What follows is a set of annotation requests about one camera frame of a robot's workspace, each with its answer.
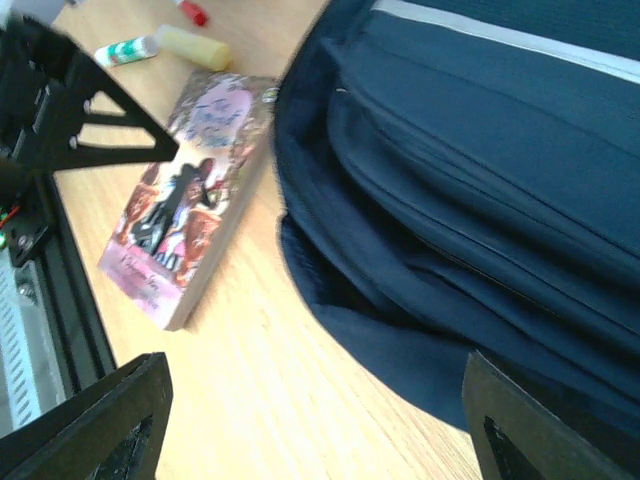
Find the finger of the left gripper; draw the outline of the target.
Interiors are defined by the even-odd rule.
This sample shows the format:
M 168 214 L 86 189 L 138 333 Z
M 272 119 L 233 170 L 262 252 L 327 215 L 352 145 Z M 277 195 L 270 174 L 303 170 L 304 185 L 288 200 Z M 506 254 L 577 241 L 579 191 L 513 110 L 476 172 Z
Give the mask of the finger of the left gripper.
M 47 31 L 35 53 L 47 83 L 29 133 L 29 164 L 60 171 L 169 162 L 176 141 L 69 37 Z

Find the pink illustrated paperback book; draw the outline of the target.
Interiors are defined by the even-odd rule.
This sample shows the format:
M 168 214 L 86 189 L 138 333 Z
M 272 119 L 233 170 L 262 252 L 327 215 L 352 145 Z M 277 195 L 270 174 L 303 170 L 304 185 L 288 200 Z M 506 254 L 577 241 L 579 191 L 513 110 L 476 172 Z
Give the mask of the pink illustrated paperback book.
M 278 87 L 194 72 L 167 122 L 175 159 L 145 170 L 105 247 L 100 269 L 163 330 L 186 323 L 259 182 Z

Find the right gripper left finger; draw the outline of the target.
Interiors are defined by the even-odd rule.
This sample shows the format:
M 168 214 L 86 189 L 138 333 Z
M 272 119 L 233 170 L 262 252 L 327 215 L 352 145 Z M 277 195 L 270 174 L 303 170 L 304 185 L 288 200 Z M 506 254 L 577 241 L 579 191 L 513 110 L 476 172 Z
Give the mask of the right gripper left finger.
M 3 479 L 153 479 L 173 399 L 166 355 L 143 354 L 1 439 Z

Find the navy blue student backpack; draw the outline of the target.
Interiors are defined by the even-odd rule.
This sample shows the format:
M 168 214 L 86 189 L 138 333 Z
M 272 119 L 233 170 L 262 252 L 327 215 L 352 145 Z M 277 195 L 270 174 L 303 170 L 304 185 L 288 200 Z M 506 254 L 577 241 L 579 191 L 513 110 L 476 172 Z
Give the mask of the navy blue student backpack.
M 291 276 L 393 392 L 469 432 L 479 352 L 639 438 L 637 2 L 330 1 L 274 151 Z

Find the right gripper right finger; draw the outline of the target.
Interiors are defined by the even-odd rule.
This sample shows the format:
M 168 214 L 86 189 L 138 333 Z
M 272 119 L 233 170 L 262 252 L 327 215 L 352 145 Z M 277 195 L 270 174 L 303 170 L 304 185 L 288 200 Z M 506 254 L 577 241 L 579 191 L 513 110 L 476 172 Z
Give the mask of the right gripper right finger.
M 476 352 L 463 383 L 484 479 L 637 479 L 639 438 Z

